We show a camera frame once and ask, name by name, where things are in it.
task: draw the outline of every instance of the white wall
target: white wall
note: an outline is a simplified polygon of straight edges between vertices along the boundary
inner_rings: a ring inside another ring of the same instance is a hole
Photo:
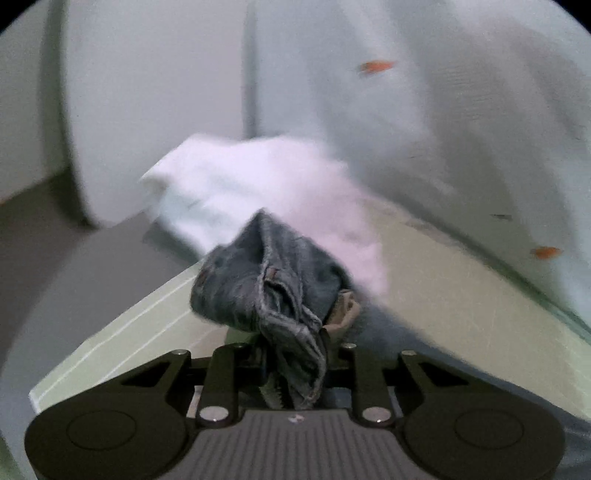
[[[41,0],[0,35],[0,202],[64,168],[61,0]]]

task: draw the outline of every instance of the gray cloth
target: gray cloth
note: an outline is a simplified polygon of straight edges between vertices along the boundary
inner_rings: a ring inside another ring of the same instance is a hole
[[[339,291],[349,288],[348,276],[326,253],[259,212],[235,242],[206,259],[191,305],[215,322],[261,332],[277,349],[278,370],[288,381],[294,405],[308,408],[318,399],[326,372],[319,330]],[[555,415],[566,434],[555,480],[591,478],[588,421],[435,348],[378,306],[366,300],[360,304],[361,313],[347,331],[346,342],[371,351],[378,361],[395,360],[402,350],[413,349],[541,405]]]
[[[326,252],[262,210],[230,245],[207,256],[191,307],[216,323],[260,332],[275,349],[294,407],[306,409],[318,400],[326,373],[320,329],[349,288],[348,275]]]

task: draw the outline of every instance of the beige fabric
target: beige fabric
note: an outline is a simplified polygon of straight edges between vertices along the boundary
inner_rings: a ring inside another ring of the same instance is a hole
[[[361,305],[352,290],[341,290],[324,329],[332,343],[340,343],[361,312]]]

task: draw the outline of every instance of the white fabric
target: white fabric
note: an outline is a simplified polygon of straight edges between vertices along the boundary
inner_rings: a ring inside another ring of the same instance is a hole
[[[550,0],[254,0],[252,15],[257,135],[324,141],[591,327],[583,27]],[[394,66],[360,73],[372,60]]]
[[[195,135],[142,181],[152,194],[154,219],[199,255],[230,243],[265,208],[332,254],[369,293],[387,289],[381,244],[361,204],[365,194],[321,145]]]

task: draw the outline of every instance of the white cloth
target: white cloth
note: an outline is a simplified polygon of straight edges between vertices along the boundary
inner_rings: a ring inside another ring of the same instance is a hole
[[[143,177],[153,219],[200,255],[230,243],[265,208],[333,255],[380,296],[387,273],[365,193],[320,144],[289,137],[232,142],[194,135]]]

